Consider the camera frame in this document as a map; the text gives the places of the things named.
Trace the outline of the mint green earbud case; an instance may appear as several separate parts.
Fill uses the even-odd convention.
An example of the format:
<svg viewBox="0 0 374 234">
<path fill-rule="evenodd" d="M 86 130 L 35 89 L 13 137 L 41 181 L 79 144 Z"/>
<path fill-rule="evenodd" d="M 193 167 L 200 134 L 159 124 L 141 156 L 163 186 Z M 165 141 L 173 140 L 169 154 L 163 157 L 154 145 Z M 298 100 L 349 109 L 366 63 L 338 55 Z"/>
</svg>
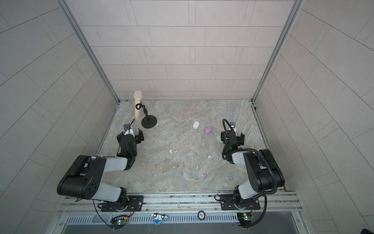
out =
<svg viewBox="0 0 374 234">
<path fill-rule="evenodd" d="M 222 139 L 221 139 L 221 136 L 217 136 L 216 137 L 216 141 L 219 142 L 219 143 L 223 143 Z"/>
</svg>

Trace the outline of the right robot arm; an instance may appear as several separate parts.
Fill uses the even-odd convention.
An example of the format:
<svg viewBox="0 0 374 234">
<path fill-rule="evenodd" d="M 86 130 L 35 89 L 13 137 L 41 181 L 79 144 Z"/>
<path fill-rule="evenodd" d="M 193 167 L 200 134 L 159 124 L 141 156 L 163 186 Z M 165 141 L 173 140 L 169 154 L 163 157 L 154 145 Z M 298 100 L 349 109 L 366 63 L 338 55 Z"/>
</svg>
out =
<svg viewBox="0 0 374 234">
<path fill-rule="evenodd" d="M 231 164 L 246 168 L 248 180 L 235 187 L 233 194 L 221 195 L 223 210 L 259 210 L 259 198 L 276 193 L 284 186 L 284 176 L 268 149 L 255 150 L 240 148 L 244 134 L 236 135 L 233 130 L 222 131 L 221 141 L 225 144 L 222 158 Z"/>
</svg>

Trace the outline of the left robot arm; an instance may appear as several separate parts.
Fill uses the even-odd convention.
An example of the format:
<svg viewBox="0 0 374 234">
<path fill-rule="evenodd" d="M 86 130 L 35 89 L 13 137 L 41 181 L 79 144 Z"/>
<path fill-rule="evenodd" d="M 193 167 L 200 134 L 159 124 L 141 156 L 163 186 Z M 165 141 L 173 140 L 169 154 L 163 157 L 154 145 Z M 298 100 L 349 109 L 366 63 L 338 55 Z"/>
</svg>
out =
<svg viewBox="0 0 374 234">
<path fill-rule="evenodd" d="M 101 201 L 97 207 L 102 212 L 141 211 L 143 196 L 129 196 L 126 188 L 102 181 L 104 173 L 131 169 L 137 156 L 137 144 L 144 140 L 143 131 L 138 131 L 135 135 L 132 129 L 127 129 L 117 136 L 120 152 L 115 157 L 78 156 L 58 183 L 57 193 L 78 201 Z"/>
</svg>

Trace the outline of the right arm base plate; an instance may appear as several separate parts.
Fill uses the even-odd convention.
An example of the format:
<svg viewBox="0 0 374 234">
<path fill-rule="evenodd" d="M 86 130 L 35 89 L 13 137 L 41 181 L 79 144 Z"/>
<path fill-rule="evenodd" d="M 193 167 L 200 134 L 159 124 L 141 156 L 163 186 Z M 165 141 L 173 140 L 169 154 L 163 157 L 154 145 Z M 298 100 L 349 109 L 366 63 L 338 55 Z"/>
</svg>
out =
<svg viewBox="0 0 374 234">
<path fill-rule="evenodd" d="M 260 204 L 257 199 L 243 199 L 239 194 L 220 195 L 221 209 L 228 210 L 259 210 Z"/>
</svg>

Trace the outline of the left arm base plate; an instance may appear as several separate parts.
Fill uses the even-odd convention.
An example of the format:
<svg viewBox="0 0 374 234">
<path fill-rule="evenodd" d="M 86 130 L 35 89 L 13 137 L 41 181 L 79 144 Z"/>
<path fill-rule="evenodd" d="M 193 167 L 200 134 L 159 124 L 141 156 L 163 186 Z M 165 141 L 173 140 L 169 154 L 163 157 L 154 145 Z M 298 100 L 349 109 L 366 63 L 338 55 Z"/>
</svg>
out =
<svg viewBox="0 0 374 234">
<path fill-rule="evenodd" d="M 102 212 L 139 212 L 142 209 L 143 196 L 120 196 L 116 202 L 104 201 L 97 205 Z"/>
</svg>

